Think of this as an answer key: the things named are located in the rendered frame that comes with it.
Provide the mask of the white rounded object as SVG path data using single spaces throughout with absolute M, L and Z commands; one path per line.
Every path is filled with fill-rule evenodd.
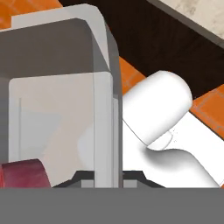
M 224 139 L 190 112 L 191 89 L 158 71 L 122 98 L 122 168 L 167 188 L 224 184 Z

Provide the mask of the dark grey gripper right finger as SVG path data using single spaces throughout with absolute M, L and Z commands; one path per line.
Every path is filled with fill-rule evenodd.
M 123 172 L 123 187 L 124 188 L 141 188 L 141 187 L 152 187 L 152 188 L 163 188 L 151 180 L 148 180 L 142 171 L 124 171 Z

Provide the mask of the clear plastic meat container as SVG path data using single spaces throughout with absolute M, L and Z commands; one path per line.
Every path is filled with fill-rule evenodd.
M 17 15 L 0 31 L 0 163 L 37 158 L 52 185 L 78 170 L 123 184 L 119 53 L 89 4 Z

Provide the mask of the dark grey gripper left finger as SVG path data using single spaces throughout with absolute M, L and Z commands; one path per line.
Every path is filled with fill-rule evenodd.
M 73 177 L 63 183 L 55 185 L 54 188 L 78 187 L 81 188 L 82 180 L 93 180 L 95 173 L 93 171 L 77 171 Z

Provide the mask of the dark red steak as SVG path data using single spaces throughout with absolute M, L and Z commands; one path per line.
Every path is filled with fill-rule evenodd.
M 0 164 L 0 188 L 43 188 L 51 184 L 38 159 Z

